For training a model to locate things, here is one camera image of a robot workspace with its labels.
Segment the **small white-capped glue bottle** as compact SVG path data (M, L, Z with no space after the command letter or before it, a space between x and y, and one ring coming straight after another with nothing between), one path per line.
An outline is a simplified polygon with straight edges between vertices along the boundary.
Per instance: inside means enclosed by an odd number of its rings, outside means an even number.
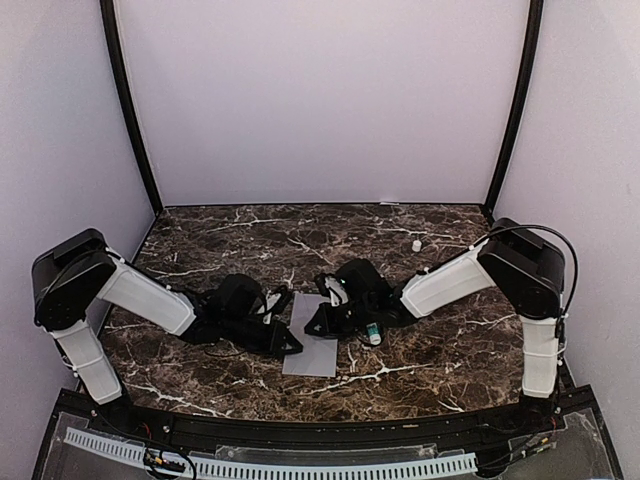
M381 344L382 335L381 335L381 331L380 331L380 328L379 328L377 323L369 323L369 324L367 324L366 325L366 334L367 334L368 342L371 345L377 346L377 345Z

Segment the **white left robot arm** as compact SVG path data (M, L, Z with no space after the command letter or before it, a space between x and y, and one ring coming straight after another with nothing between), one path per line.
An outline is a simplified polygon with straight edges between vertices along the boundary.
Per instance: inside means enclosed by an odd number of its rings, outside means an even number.
M229 274L205 291L164 284L107 245L88 228L40 254L31 266L34 323L54 340L68 368L101 417L120 436L141 427L140 412L123 398L126 388L90 324L88 310L130 312L190 345L228 340L246 352L282 359L302 343L278 320L292 299L282 285L272 295L245 274Z

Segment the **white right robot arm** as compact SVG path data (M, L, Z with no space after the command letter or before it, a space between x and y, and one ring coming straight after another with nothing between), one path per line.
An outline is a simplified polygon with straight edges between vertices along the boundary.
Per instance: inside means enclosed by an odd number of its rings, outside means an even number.
M496 289L522 326L523 376L527 397L510 413L521 434L534 432L549 416L545 399L554 394L566 347L565 324L577 290L565 283L566 265L578 255L571 241L544 225L496 220L488 233L450 258L391 285L365 258L356 258L315 282L325 297L304 331L342 339L375 325L415 324L477 292Z

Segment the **grey paper envelope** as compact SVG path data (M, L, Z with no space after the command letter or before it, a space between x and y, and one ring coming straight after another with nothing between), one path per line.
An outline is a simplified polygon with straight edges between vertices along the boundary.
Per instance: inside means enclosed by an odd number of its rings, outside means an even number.
M321 295L295 293L289 330L302 343L303 351L285 357L283 375L323 378L336 376L337 341L314 337L304 332L306 324L325 301L326 298Z

